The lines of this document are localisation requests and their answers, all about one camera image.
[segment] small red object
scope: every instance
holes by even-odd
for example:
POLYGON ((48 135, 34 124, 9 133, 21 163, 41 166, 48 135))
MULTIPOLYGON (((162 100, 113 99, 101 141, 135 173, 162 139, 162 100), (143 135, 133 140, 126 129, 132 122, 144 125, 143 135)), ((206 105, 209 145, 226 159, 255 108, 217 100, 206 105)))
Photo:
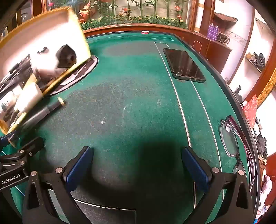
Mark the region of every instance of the small red object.
POLYGON ((258 101, 256 95, 243 107, 243 111, 248 120, 249 126, 252 129, 255 124, 255 117, 258 108, 258 101))

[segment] spray can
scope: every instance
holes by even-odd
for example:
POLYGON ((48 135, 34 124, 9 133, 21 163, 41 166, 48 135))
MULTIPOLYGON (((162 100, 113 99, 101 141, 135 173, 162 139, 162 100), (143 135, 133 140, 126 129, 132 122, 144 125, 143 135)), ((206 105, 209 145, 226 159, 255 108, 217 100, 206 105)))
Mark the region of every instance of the spray can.
POLYGON ((212 38, 213 30, 214 30, 214 25, 211 23, 209 25, 208 32, 207 32, 207 37, 210 38, 210 39, 212 38))
POLYGON ((216 40, 217 39, 217 36, 219 35, 219 27, 218 26, 214 26, 214 30, 213 30, 213 33, 212 33, 212 40, 216 40))

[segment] green table surface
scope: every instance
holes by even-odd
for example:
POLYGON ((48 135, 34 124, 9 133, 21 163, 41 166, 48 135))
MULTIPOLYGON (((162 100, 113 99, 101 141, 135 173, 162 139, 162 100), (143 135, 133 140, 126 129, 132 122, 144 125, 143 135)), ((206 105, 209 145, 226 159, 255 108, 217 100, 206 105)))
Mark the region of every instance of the green table surface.
MULTIPOLYGON (((60 96, 67 105, 28 134, 29 139, 45 138, 45 150, 31 159, 31 168, 51 172, 64 167, 83 146, 93 147, 91 169, 71 192, 88 202, 78 205, 93 223, 183 223, 193 210, 193 181, 182 167, 180 148, 190 145, 223 172, 231 173, 236 163, 225 153, 219 135, 221 119, 233 115, 237 120, 227 97, 207 68, 174 36, 115 33, 87 42, 99 62, 79 83, 40 103, 60 96), (174 79, 165 47, 187 51, 206 82, 174 79)), ((244 147, 238 144, 248 172, 244 147)), ((14 150, 3 149, 6 154, 14 150)), ((25 186, 11 189, 20 212, 25 186)), ((202 195, 196 190, 197 203, 202 195)), ((221 193, 208 221, 215 218, 222 197, 221 193)), ((56 209, 66 220, 58 205, 56 209)))

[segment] black phone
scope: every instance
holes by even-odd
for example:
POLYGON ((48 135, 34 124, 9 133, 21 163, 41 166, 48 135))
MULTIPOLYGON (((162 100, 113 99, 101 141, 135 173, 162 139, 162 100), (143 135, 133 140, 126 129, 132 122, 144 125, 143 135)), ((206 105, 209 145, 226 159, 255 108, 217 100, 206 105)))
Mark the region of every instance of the black phone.
POLYGON ((186 51, 164 48, 172 75, 176 79, 205 82, 205 77, 186 51))

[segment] blue gripper pad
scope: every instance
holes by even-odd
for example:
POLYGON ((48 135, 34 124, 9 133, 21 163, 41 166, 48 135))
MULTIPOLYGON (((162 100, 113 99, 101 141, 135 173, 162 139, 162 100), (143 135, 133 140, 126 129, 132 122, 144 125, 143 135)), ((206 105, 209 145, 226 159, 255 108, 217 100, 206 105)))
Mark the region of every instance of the blue gripper pad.
POLYGON ((68 192, 76 190, 93 160, 94 149, 84 146, 79 154, 71 159, 64 168, 62 175, 68 192))
POLYGON ((191 147, 185 147, 181 151, 183 165, 187 168, 196 186, 203 192, 209 191, 209 183, 212 179, 211 168, 207 162, 199 158, 191 147))

